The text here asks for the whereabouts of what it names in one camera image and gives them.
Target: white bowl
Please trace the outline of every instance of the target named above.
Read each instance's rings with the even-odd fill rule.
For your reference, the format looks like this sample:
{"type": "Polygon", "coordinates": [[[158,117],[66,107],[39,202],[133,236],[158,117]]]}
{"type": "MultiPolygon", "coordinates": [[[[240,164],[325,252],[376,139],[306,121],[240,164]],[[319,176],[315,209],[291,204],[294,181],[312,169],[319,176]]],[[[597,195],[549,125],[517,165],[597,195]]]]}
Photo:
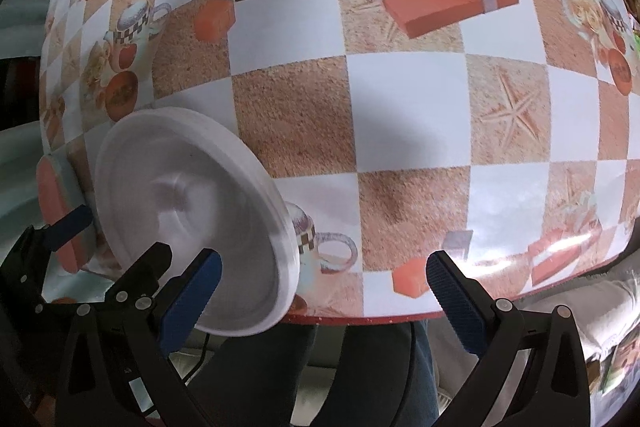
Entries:
{"type": "Polygon", "coordinates": [[[275,183],[233,133],[198,112],[165,107],[120,120],[100,147],[95,200],[123,269],[156,241],[174,258],[161,285],[202,248],[222,257],[222,279],[196,327],[252,335],[293,300],[300,260],[275,183]]]}

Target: person's leg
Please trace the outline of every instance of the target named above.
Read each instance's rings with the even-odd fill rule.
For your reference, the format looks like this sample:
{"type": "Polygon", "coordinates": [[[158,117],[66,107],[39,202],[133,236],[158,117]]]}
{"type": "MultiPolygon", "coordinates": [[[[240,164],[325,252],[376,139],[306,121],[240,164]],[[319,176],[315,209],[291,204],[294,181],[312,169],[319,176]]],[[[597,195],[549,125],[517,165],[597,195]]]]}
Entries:
{"type": "Polygon", "coordinates": [[[191,380],[189,390],[217,425],[289,427],[300,372],[315,326],[279,324],[227,339],[191,380]]]}
{"type": "Polygon", "coordinates": [[[426,322],[347,328],[312,427],[430,427],[438,418],[426,322]]]}

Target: screw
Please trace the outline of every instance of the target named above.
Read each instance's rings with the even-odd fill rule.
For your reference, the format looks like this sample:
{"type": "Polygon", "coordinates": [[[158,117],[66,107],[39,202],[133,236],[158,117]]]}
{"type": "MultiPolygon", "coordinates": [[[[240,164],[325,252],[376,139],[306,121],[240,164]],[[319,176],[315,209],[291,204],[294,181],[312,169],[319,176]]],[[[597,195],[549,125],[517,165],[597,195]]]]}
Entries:
{"type": "Polygon", "coordinates": [[[508,299],[498,299],[495,301],[495,307],[501,312],[510,312],[513,309],[513,304],[508,299]]]}
{"type": "Polygon", "coordinates": [[[91,311],[91,306],[89,306],[89,304],[87,303],[84,303],[78,306],[76,313],[81,317],[84,317],[89,311],[91,311]]]}
{"type": "Polygon", "coordinates": [[[152,300],[149,297],[141,297],[136,301],[136,308],[139,310],[146,310],[151,306],[152,300]]]}
{"type": "Polygon", "coordinates": [[[558,315],[564,319],[571,317],[571,310],[566,306],[558,306],[558,315]]]}

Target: cup handle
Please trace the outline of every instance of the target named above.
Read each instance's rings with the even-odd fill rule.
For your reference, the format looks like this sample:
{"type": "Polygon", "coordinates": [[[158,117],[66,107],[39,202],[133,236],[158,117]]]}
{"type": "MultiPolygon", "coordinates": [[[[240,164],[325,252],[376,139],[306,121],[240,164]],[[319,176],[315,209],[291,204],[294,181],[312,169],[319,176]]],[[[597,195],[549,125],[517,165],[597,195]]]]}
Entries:
{"type": "Polygon", "coordinates": [[[346,261],[346,263],[334,264],[323,259],[322,255],[319,255],[322,273],[332,274],[344,272],[350,269],[354,264],[356,264],[356,261],[358,260],[358,247],[356,247],[356,244],[353,242],[353,239],[351,237],[337,232],[316,233],[316,243],[318,244],[318,247],[320,247],[322,243],[328,243],[329,241],[338,241],[347,245],[347,247],[349,247],[349,250],[351,250],[351,257],[346,261]]]}
{"type": "Polygon", "coordinates": [[[154,6],[151,9],[151,12],[149,13],[149,37],[150,38],[154,38],[162,31],[162,26],[164,25],[164,22],[162,23],[160,22],[162,20],[162,17],[154,20],[154,16],[160,10],[164,10],[166,12],[164,15],[169,15],[169,13],[171,13],[171,5],[167,2],[163,2],[162,4],[159,4],[158,6],[154,6]]]}

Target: orange cube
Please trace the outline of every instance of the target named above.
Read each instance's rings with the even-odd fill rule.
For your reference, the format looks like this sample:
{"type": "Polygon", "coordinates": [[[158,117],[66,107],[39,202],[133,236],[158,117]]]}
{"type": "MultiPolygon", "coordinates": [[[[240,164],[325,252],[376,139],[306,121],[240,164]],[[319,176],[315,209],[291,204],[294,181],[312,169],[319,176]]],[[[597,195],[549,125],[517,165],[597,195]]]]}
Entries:
{"type": "Polygon", "coordinates": [[[231,0],[207,1],[193,20],[196,38],[203,42],[218,42],[236,22],[234,2],[231,0]]]}
{"type": "Polygon", "coordinates": [[[416,257],[391,272],[394,292],[417,299],[429,291],[427,284],[427,258],[416,257]]]}

